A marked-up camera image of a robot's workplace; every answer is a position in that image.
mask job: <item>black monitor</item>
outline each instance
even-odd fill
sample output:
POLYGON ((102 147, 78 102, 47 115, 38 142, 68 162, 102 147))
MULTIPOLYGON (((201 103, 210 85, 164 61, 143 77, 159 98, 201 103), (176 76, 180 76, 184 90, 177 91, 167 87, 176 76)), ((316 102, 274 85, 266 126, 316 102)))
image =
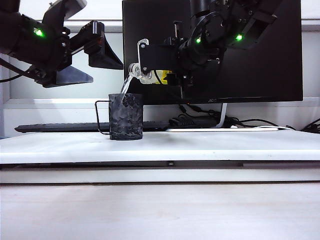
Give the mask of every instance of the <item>black monitor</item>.
MULTIPOLYGON (((192 34, 190 0, 124 0, 122 6, 125 77, 129 65, 138 62, 140 40, 162 44, 175 34, 174 21, 183 22, 184 36, 192 34)), ((195 71, 196 81, 183 99, 178 86, 146 85, 137 79, 128 93, 143 94, 146 105, 302 101, 301 1, 283 0, 275 15, 255 47, 229 48, 220 69, 212 63, 195 71)))

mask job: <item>metal bracket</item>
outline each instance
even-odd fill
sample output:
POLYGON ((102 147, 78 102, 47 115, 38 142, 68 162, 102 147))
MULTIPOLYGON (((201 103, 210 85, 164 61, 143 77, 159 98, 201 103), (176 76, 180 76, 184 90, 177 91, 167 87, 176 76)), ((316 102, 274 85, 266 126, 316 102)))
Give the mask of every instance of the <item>metal bracket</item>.
POLYGON ((138 59, 139 59, 139 67, 140 67, 142 78, 151 79, 152 72, 144 70, 143 67, 141 66, 141 61, 140 61, 140 48, 145 48, 147 45, 149 45, 149 40, 146 38, 138 41, 138 46, 137 46, 138 47, 138 59))

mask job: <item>monitor stand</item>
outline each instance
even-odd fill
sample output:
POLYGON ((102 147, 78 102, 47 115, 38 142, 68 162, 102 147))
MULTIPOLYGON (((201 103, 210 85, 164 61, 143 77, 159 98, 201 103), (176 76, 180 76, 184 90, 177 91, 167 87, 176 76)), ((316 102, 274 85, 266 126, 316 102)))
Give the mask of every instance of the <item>monitor stand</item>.
POLYGON ((225 123, 226 114, 227 114, 227 103, 221 104, 221 117, 220 121, 216 126, 211 128, 169 128, 166 132, 172 133, 189 133, 189 132, 273 132, 278 131, 279 128, 275 127, 265 127, 265 128, 222 128, 225 123))

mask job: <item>wooden surface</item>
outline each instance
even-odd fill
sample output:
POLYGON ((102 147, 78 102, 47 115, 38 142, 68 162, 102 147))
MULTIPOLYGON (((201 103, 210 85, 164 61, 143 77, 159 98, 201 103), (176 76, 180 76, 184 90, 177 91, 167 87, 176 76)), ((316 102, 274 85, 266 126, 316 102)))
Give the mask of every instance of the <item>wooden surface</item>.
POLYGON ((320 183, 1 186, 1 240, 319 240, 320 183))

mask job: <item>white tabletop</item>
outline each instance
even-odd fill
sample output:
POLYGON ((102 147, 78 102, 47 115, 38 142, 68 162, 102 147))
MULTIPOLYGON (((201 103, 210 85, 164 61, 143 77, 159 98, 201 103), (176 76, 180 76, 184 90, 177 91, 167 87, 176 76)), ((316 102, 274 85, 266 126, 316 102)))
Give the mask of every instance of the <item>white tabletop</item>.
POLYGON ((145 132, 114 141, 97 132, 36 133, 0 140, 0 164, 118 161, 320 161, 320 135, 271 132, 145 132))

